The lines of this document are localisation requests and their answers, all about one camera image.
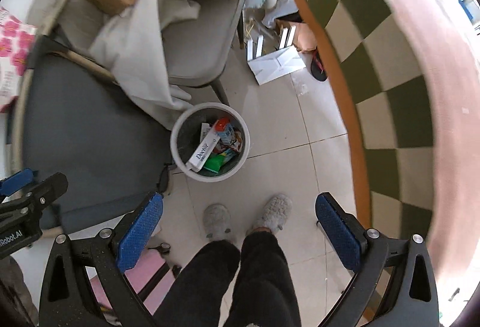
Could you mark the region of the white toothpaste box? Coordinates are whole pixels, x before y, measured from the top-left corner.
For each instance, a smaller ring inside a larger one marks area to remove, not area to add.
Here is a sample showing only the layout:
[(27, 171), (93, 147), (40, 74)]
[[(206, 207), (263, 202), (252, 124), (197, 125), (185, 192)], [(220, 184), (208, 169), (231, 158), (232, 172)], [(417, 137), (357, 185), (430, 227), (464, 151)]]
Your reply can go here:
[(219, 137), (214, 129), (216, 124), (217, 122), (215, 122), (213, 125), (202, 123), (199, 146), (194, 150), (193, 154), (185, 165), (188, 170), (199, 172), (203, 168), (206, 159), (212, 153), (215, 153), (214, 148), (219, 141)]

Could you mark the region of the grey fuzzy slipper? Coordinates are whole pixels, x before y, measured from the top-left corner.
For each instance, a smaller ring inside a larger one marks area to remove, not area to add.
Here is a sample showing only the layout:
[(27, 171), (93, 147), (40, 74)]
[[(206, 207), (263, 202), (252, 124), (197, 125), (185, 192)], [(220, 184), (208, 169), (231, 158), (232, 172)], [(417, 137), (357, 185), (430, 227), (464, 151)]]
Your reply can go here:
[(220, 203), (208, 206), (203, 212), (202, 222), (209, 242), (235, 242), (231, 216), (226, 206)]
[(264, 206), (259, 217), (251, 227), (252, 232), (267, 230), (271, 234), (277, 234), (283, 230), (292, 211), (293, 203), (284, 194), (273, 195)]

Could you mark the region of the checkered green table mat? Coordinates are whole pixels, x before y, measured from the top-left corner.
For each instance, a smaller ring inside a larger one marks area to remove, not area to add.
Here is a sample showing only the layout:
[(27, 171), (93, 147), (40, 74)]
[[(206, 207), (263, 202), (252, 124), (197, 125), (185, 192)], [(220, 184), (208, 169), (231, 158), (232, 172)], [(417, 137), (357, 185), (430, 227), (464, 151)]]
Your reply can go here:
[(326, 31), (362, 131), (373, 226), (426, 236), (433, 218), (431, 104), (425, 78), (386, 0), (306, 0)]

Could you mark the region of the green snack wrapper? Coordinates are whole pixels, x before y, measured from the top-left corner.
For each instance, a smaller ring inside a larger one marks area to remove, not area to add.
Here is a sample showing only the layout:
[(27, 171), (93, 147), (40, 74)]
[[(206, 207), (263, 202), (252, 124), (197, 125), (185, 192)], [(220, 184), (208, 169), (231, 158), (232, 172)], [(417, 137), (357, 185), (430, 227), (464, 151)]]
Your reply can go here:
[(209, 172), (218, 173), (224, 164), (225, 157), (221, 154), (210, 155), (204, 162), (203, 169), (208, 170)]

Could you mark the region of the left grey fuzzy slipper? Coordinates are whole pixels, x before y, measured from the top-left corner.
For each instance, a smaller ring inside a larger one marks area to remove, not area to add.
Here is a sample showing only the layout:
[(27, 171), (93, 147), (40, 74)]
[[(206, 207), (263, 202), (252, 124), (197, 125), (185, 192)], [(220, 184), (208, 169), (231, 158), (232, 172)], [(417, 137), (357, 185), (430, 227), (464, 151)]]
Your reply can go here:
[(235, 242), (231, 216), (226, 206), (220, 203), (208, 206), (203, 212), (202, 222), (209, 242)]

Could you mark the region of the brown cardboard box on floor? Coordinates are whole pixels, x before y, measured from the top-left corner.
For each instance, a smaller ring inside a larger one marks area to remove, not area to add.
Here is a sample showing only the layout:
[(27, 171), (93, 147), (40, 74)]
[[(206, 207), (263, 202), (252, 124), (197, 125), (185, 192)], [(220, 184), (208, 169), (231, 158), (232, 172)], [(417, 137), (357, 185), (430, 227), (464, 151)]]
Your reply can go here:
[(315, 35), (306, 23), (275, 20), (275, 24), (280, 47), (295, 47), (301, 53), (313, 52), (317, 48)]

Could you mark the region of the black red flip-flop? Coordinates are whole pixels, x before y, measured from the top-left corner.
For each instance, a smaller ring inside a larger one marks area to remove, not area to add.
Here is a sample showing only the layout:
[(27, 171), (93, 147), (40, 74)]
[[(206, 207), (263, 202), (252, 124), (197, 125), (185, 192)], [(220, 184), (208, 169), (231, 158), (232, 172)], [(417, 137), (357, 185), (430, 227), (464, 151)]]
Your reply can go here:
[(321, 61), (318, 49), (315, 49), (315, 51), (312, 54), (310, 71), (312, 73), (312, 76), (318, 81), (326, 81), (328, 79), (328, 76), (323, 66), (323, 63)]

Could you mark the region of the right black trouser leg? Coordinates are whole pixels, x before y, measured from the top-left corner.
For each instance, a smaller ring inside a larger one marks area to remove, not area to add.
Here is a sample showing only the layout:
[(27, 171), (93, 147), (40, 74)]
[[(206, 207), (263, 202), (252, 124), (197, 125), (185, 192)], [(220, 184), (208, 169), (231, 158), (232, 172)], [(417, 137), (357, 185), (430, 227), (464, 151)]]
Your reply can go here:
[(286, 256), (267, 231), (247, 235), (226, 326), (300, 326)]

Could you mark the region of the dark grey sofa seat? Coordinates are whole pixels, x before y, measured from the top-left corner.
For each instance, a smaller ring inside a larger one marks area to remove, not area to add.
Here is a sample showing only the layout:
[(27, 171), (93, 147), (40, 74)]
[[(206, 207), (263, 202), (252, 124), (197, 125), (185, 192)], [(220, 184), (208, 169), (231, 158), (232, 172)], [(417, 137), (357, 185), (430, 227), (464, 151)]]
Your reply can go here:
[(67, 177), (40, 226), (71, 234), (165, 192), (173, 159), (169, 131), (67, 52), (47, 36), (35, 41), (10, 119), (10, 151), (12, 171), (30, 168), (36, 183), (55, 172)]

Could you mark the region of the pink floral tissue pack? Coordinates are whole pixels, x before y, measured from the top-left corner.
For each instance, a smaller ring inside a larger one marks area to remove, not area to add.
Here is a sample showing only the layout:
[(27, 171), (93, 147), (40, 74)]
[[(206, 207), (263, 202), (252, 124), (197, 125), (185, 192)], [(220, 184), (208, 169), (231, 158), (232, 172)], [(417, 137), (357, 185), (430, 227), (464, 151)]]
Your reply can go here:
[(5, 113), (19, 95), (37, 28), (18, 20), (5, 8), (1, 8), (0, 19), (0, 108)]

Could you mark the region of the right grey fuzzy slipper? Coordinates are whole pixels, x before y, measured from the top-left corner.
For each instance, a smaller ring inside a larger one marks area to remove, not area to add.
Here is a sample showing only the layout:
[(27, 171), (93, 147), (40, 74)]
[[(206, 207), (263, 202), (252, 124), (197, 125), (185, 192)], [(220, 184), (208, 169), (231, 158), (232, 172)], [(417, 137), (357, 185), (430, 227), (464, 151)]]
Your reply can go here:
[(283, 230), (292, 211), (293, 203), (284, 194), (273, 195), (264, 206), (259, 217), (251, 227), (252, 232), (267, 230), (271, 234), (277, 234)]

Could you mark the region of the white round trash bin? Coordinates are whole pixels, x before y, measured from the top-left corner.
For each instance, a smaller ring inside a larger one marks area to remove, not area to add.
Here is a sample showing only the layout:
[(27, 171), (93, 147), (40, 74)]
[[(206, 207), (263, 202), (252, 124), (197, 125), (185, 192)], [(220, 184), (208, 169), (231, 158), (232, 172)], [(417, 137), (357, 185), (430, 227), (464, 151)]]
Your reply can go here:
[(185, 111), (173, 126), (170, 150), (185, 175), (203, 183), (232, 177), (246, 162), (250, 133), (233, 108), (205, 102)]

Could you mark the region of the white cloth on chair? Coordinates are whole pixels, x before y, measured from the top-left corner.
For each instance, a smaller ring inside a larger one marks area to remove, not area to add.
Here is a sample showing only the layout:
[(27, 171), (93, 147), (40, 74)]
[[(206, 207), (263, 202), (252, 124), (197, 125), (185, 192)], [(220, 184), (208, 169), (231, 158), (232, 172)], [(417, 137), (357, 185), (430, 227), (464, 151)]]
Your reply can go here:
[(109, 19), (89, 47), (128, 98), (168, 130), (191, 107), (191, 95), (169, 82), (162, 30), (199, 12), (193, 0), (137, 0)]

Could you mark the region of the round orange-rimmed table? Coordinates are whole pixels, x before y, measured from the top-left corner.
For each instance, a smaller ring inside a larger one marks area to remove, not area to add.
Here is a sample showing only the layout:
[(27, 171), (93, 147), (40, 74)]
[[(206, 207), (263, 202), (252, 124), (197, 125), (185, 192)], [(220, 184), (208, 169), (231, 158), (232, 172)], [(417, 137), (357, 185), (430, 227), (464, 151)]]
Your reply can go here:
[(295, 0), (347, 128), (356, 214), (424, 235), (440, 322), (479, 284), (479, 52), (456, 0)]

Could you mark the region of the grey padded chair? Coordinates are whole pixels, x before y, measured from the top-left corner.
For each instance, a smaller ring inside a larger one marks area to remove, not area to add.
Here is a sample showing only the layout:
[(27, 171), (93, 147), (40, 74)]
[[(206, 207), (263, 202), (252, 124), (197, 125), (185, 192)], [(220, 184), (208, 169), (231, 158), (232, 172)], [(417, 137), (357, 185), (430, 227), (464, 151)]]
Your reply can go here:
[(183, 90), (210, 85), (220, 77), (244, 0), (193, 1), (200, 6), (197, 19), (162, 30), (169, 82)]

